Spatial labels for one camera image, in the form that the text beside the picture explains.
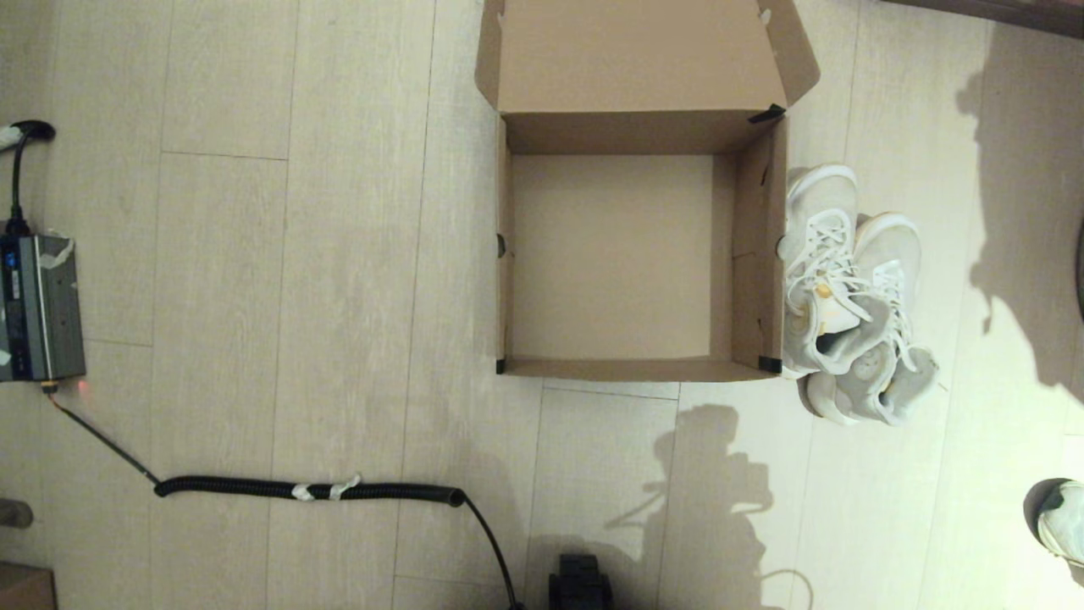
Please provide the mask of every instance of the open cardboard box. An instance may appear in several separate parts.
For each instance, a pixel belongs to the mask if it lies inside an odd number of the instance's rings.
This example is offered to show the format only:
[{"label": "open cardboard box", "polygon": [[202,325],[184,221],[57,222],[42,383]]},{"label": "open cardboard box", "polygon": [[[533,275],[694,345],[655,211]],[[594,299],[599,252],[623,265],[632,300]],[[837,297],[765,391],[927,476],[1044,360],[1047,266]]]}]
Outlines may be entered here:
[{"label": "open cardboard box", "polygon": [[498,373],[779,373],[792,0],[487,0],[501,114]]}]

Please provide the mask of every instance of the black tape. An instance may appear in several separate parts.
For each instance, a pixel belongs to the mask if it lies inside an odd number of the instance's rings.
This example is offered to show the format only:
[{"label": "black tape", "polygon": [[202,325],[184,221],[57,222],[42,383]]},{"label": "black tape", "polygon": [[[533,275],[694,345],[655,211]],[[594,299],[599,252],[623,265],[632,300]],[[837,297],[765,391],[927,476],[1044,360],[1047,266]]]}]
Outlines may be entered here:
[{"label": "black tape", "polygon": [[756,116],[749,117],[749,122],[753,125],[758,122],[764,122],[765,120],[772,120],[773,118],[779,118],[787,112],[787,108],[780,106],[779,104],[772,104],[769,108]]},{"label": "black tape", "polygon": [[779,375],[783,373],[783,361],[778,359],[770,359],[767,356],[761,356],[760,363],[757,368],[764,373],[770,373],[773,375]]}]

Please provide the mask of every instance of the shoelace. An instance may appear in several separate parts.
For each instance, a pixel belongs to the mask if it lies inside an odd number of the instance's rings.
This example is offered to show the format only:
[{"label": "shoelace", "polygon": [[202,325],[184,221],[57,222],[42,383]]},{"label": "shoelace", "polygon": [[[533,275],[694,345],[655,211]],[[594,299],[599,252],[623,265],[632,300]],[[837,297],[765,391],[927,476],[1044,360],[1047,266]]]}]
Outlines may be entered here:
[{"label": "shoelace", "polygon": [[793,298],[796,288],[804,287],[813,289],[818,281],[823,281],[829,285],[841,283],[847,286],[849,294],[838,298],[840,304],[848,312],[867,323],[870,322],[873,319],[869,316],[869,313],[859,308],[857,304],[848,298],[850,294],[872,286],[868,285],[868,282],[857,276],[857,268],[854,265],[851,251],[847,247],[847,230],[842,225],[818,225],[815,226],[815,230],[816,234],[812,237],[812,241],[816,242],[816,246],[813,249],[812,259],[805,262],[805,268],[802,269],[801,273],[795,273],[795,271],[803,262],[802,260],[793,262],[787,269],[787,276],[789,277],[787,282],[787,307],[791,313],[802,315],[802,309]]},{"label": "shoelace", "polygon": [[911,321],[904,312],[903,286],[900,285],[900,280],[896,273],[886,273],[875,269],[870,294],[888,302],[891,312],[888,339],[892,342],[892,348],[903,366],[916,373],[918,366],[911,359]]}]

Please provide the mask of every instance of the box lid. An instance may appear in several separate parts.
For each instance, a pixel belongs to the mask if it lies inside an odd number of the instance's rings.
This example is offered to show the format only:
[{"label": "box lid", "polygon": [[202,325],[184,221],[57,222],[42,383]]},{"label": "box lid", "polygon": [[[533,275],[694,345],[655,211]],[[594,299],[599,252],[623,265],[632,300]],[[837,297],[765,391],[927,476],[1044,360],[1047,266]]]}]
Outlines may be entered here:
[{"label": "box lid", "polygon": [[793,0],[486,0],[502,114],[789,107],[820,78]]}]

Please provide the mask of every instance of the shoe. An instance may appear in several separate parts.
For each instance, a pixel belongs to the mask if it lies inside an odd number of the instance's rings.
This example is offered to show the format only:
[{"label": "shoe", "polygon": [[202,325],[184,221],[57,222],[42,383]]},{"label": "shoe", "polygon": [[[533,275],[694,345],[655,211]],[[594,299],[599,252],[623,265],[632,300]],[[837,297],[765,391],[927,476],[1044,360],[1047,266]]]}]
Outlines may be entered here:
[{"label": "shoe", "polygon": [[852,258],[856,218],[856,179],[844,165],[811,169],[787,193],[787,232],[776,248],[786,269],[785,378],[841,375],[864,352],[855,340],[873,329],[847,341],[821,341],[874,322],[853,298],[861,287]]},{"label": "shoe", "polygon": [[888,333],[855,359],[846,375],[814,374],[805,386],[806,399],[837,424],[874,419],[900,426],[933,388],[940,371],[929,350],[912,345],[906,314],[921,261],[918,230],[902,213],[870,218],[859,228],[854,259],[869,295],[888,303]]},{"label": "shoe", "polygon": [[1084,568],[1084,483],[1058,485],[1038,509],[1038,540],[1050,553]]}]

